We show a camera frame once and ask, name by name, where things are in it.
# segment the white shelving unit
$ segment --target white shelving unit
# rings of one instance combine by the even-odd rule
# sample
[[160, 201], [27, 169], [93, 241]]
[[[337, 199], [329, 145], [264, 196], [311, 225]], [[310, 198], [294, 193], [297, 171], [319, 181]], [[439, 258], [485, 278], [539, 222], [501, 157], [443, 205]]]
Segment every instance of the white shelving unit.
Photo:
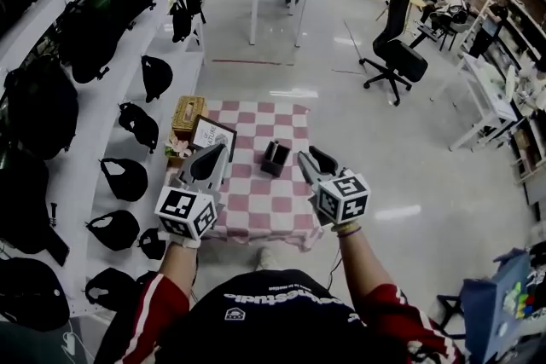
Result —
[[[26, 12], [14, 28], [0, 41], [0, 66], [9, 71], [19, 66], [34, 44], [65, 8], [65, 1], [39, 0]], [[150, 262], [140, 248], [113, 252], [102, 246], [85, 224], [117, 209], [129, 209], [139, 220], [141, 233], [157, 227], [154, 206], [159, 195], [166, 169], [163, 142], [168, 137], [171, 116], [180, 95], [195, 92], [200, 67], [204, 62], [204, 41], [200, 16], [192, 22], [197, 31], [200, 51], [188, 52], [195, 45], [195, 35], [184, 42], [172, 42], [172, 21], [168, 11], [173, 0], [157, 0], [153, 10], [145, 10], [135, 20], [131, 31], [125, 31], [118, 42], [110, 68], [102, 80], [75, 84], [78, 91], [78, 125], [70, 150], [61, 151], [47, 161], [49, 185], [48, 204], [56, 202], [57, 226], [55, 231], [70, 247], [64, 266], [58, 265], [51, 255], [42, 251], [28, 256], [17, 250], [7, 250], [10, 256], [33, 257], [48, 264], [57, 275], [68, 297], [71, 316], [91, 314], [104, 310], [90, 305], [84, 295], [87, 279], [107, 267], [115, 267], [137, 277], [148, 269], [157, 269], [158, 262]], [[172, 68], [173, 80], [169, 89], [147, 104], [142, 81], [141, 56], [156, 56]], [[158, 147], [154, 154], [140, 145], [134, 136], [117, 123], [119, 104], [132, 101], [142, 107], [160, 127]], [[148, 173], [148, 190], [137, 202], [120, 202], [113, 196], [99, 160], [104, 157], [130, 158], [141, 162]]]

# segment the pink and white checkered tablecloth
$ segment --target pink and white checkered tablecloth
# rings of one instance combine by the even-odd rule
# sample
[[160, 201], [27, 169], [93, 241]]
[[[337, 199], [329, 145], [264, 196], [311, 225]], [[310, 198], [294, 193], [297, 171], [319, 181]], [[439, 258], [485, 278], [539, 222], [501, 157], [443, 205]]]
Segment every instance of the pink and white checkered tablecloth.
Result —
[[[309, 251], [322, 228], [308, 199], [297, 152], [309, 150], [307, 108], [289, 103], [208, 101], [209, 118], [237, 131], [231, 172], [221, 189], [226, 205], [207, 237], [251, 241], [284, 240]], [[259, 167], [271, 140], [291, 151], [280, 177]]]

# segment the black office chair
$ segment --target black office chair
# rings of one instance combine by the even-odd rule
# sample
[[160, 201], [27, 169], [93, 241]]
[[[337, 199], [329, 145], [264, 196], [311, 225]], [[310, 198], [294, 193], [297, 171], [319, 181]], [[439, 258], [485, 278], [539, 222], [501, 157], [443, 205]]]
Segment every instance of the black office chair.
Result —
[[368, 89], [373, 82], [387, 79], [396, 96], [395, 107], [400, 105], [400, 95], [398, 94], [396, 82], [404, 84], [407, 90], [411, 90], [410, 82], [419, 82], [428, 68], [427, 61], [421, 55], [407, 44], [394, 39], [404, 30], [406, 10], [409, 3], [410, 0], [390, 0], [386, 28], [373, 43], [374, 53], [382, 60], [385, 60], [386, 65], [382, 66], [367, 58], [362, 58], [359, 61], [361, 66], [367, 62], [381, 72], [379, 76], [366, 81], [364, 88]]

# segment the white shoe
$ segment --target white shoe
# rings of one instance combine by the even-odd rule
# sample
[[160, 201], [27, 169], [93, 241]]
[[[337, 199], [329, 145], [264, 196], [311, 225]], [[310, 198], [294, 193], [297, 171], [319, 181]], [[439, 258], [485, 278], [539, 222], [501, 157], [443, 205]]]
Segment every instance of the white shoe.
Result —
[[280, 270], [275, 256], [269, 247], [262, 247], [258, 250], [258, 262], [255, 271], [259, 270]]

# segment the glossy floor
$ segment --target glossy floor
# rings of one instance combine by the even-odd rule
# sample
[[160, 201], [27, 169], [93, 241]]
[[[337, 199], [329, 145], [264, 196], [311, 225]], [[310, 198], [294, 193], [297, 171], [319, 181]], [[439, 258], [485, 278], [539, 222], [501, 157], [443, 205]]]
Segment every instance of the glossy floor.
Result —
[[[365, 78], [377, 71], [365, 72], [357, 63], [358, 53], [377, 59], [371, 44], [386, 24], [386, 15], [375, 21], [385, 0], [308, 0], [299, 49], [299, 8], [291, 17], [283, 0], [260, 0], [256, 45], [250, 46], [251, 7], [252, 0], [207, 0], [207, 64], [198, 94], [310, 108], [311, 144], [362, 172], [369, 183], [363, 228], [410, 301], [430, 312], [436, 294], [457, 294], [464, 278], [491, 274], [495, 256], [525, 244], [533, 218], [524, 191], [514, 185], [511, 152], [448, 150], [476, 114], [464, 97], [459, 109], [453, 107], [450, 97], [461, 94], [456, 85], [440, 101], [429, 101], [455, 69], [446, 49], [440, 54], [429, 41], [418, 47], [429, 68], [410, 93], [402, 91], [402, 104], [395, 107], [385, 84], [363, 89]], [[302, 269], [326, 284], [338, 244], [326, 233], [307, 253], [283, 243], [271, 247], [284, 268]], [[257, 248], [204, 243], [196, 295], [249, 271]], [[349, 302], [342, 267], [331, 291]]]

